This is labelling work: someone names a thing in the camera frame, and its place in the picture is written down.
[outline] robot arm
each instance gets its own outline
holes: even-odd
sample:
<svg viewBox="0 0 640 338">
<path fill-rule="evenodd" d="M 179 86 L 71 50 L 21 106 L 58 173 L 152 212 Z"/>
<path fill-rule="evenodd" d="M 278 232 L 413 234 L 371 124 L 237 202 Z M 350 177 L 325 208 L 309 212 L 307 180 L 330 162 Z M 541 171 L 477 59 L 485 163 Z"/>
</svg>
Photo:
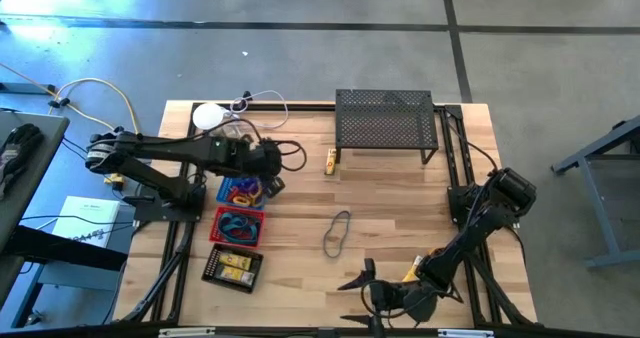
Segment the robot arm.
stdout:
<svg viewBox="0 0 640 338">
<path fill-rule="evenodd" d="M 462 262 L 468 256 L 475 258 L 476 248 L 494 231 L 518 222 L 533 205 L 536 188 L 513 170 L 506 168 L 492 172 L 484 186 L 472 186 L 459 197 L 459 204 L 468 211 L 468 218 L 456 237 L 444 248 L 437 249 L 422 259 L 415 274 L 419 280 L 403 283 L 390 283 L 375 279 L 375 265 L 372 259 L 365 260 L 366 269 L 353 282 L 339 290 L 361 288 L 361 297 L 365 308 L 372 317 L 344 316 L 343 318 L 368 324 L 374 336 L 384 337 L 381 318 L 396 318 L 408 314 L 416 323 L 428 321 L 436 309 L 438 297 L 450 297 L 462 301 L 453 286 L 453 277 Z M 486 272 L 477 259 L 471 259 L 478 273 L 487 283 L 487 287 L 498 297 L 498 303 L 510 320 L 529 324 L 491 274 Z M 370 287 L 369 307 L 364 299 L 364 288 Z M 391 314 L 391 310 L 402 309 Z"/>
<path fill-rule="evenodd" d="M 126 131 L 93 135 L 85 166 L 94 173 L 120 173 L 158 192 L 175 205 L 189 204 L 193 184 L 182 177 L 168 177 L 137 158 L 184 162 L 225 177 L 258 177 L 269 197 L 284 188 L 278 174 L 282 157 L 277 142 L 261 140 L 251 147 L 241 139 L 201 135 L 192 139 L 148 137 Z"/>
</svg>

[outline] black mesh stand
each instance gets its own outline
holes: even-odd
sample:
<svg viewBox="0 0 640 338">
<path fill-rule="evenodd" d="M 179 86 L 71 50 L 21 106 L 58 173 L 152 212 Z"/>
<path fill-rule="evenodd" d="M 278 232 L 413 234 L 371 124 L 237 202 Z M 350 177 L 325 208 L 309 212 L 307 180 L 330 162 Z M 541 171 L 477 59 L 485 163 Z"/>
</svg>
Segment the black mesh stand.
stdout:
<svg viewBox="0 0 640 338">
<path fill-rule="evenodd" d="M 438 150 L 431 92 L 336 90 L 336 163 L 343 148 L 416 149 L 427 164 Z"/>
</svg>

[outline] wooden tabletop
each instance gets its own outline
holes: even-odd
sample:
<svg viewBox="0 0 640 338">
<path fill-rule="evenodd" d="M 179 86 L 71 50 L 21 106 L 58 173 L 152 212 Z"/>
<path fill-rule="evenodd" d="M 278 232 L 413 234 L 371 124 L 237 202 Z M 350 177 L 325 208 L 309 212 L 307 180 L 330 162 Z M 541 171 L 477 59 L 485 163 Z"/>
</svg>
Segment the wooden tabletop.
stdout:
<svg viewBox="0 0 640 338">
<path fill-rule="evenodd" d="M 192 103 L 168 101 L 159 135 L 184 137 Z M 500 164 L 487 105 L 463 104 L 462 110 L 468 139 Z M 282 117 L 283 112 L 243 115 L 265 124 L 277 123 Z M 300 142 L 307 151 L 308 162 L 299 172 L 281 173 L 286 188 L 265 207 L 267 218 L 258 249 L 264 254 L 264 263 L 257 287 L 253 294 L 245 294 L 200 279 L 212 248 L 208 235 L 221 181 L 209 176 L 207 204 L 191 249 L 180 324 L 358 327 L 340 316 L 366 313 L 359 290 L 338 292 L 336 288 L 359 274 L 365 257 L 375 259 L 378 279 L 400 281 L 416 255 L 445 246 L 457 232 L 449 220 L 446 188 L 450 183 L 442 131 L 439 120 L 436 121 L 440 150 L 426 166 L 421 164 L 418 151 L 344 149 L 334 176 L 323 174 L 327 151 L 335 141 L 333 112 L 290 112 L 283 127 L 260 129 L 266 137 Z M 459 152 L 457 139 L 454 141 Z M 482 183 L 490 163 L 473 149 L 471 158 L 476 180 Z M 295 166 L 300 158 L 287 156 L 284 162 Z M 177 163 L 156 161 L 153 166 L 165 174 L 178 174 Z M 459 174 L 464 182 L 463 172 Z M 322 237 L 331 219 L 342 210 L 351 211 L 351 227 L 342 255 L 331 259 L 322 252 Z M 340 225 L 334 231 L 341 235 L 343 229 Z M 157 222 L 134 237 L 114 318 L 130 312 L 156 278 L 166 232 L 167 224 Z M 496 280 L 520 311 L 535 321 L 518 242 L 506 230 L 494 233 L 487 242 Z M 468 302 L 464 267 L 458 268 L 455 282 Z M 165 313 L 171 305 L 173 284 L 172 280 L 168 285 Z M 482 283 L 479 290 L 483 313 L 488 317 Z M 407 316 L 393 320 L 392 324 L 413 326 Z M 472 325 L 468 304 L 445 299 L 439 300 L 432 319 L 421 327 Z"/>
</svg>

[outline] red container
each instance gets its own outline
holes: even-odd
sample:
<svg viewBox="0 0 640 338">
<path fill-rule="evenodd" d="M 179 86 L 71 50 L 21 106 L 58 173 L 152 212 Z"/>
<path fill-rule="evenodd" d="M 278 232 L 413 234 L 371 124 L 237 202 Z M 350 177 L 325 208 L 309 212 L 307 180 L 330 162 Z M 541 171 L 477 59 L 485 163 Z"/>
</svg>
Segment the red container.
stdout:
<svg viewBox="0 0 640 338">
<path fill-rule="evenodd" d="M 224 237 L 224 235 L 220 233 L 220 230 L 218 229 L 218 222 L 220 220 L 220 217 L 227 212 L 239 213 L 242 215 L 246 215 L 248 217 L 254 217 L 260 221 L 260 229 L 258 230 L 258 240 L 255 245 L 229 243 L 227 239 Z M 209 241 L 222 243 L 222 244 L 226 244 L 234 247 L 256 249 L 260 245 L 260 240 L 262 240 L 262 232 L 264 230 L 264 219 L 265 219 L 265 214 L 263 211 L 219 205 L 218 208 L 216 209 L 216 215 L 215 215 L 215 219 L 213 220 L 213 226 L 211 227 L 211 233 L 209 234 Z"/>
</svg>

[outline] small yellow item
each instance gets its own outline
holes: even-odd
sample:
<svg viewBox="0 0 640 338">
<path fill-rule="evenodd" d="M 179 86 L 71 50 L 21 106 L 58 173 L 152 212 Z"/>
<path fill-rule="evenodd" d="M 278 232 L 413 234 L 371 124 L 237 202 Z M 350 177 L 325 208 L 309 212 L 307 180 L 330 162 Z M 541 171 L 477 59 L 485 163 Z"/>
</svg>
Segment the small yellow item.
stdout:
<svg viewBox="0 0 640 338">
<path fill-rule="evenodd" d="M 249 270 L 251 267 L 251 258 L 239 256 L 233 253 L 222 253 L 218 260 L 220 263 L 242 268 L 244 270 Z"/>
<path fill-rule="evenodd" d="M 113 190 L 122 191 L 124 188 L 124 177 L 122 174 L 112 173 L 110 176 L 104 177 L 104 184 L 113 185 Z"/>
<path fill-rule="evenodd" d="M 420 264 L 420 262 L 422 262 L 422 256 L 416 256 L 416 259 L 413 260 L 411 269 L 409 269 L 407 275 L 402 278 L 403 282 L 413 282 L 418 280 L 418 277 L 416 276 L 416 268 L 418 268 L 418 264 Z"/>
<path fill-rule="evenodd" d="M 248 286 L 253 284 L 254 277 L 255 277 L 255 274 L 251 272 L 243 271 L 242 269 L 229 267 L 229 266 L 225 266 L 222 272 L 220 273 L 220 278 L 222 279 L 245 284 Z"/>
<path fill-rule="evenodd" d="M 325 175 L 333 175 L 336 171 L 336 150 L 329 149 L 329 155 L 327 155 L 327 166 L 325 167 Z"/>
<path fill-rule="evenodd" d="M 251 199 L 245 196 L 235 196 L 233 197 L 233 203 L 244 207 L 249 207 L 251 206 Z"/>
</svg>

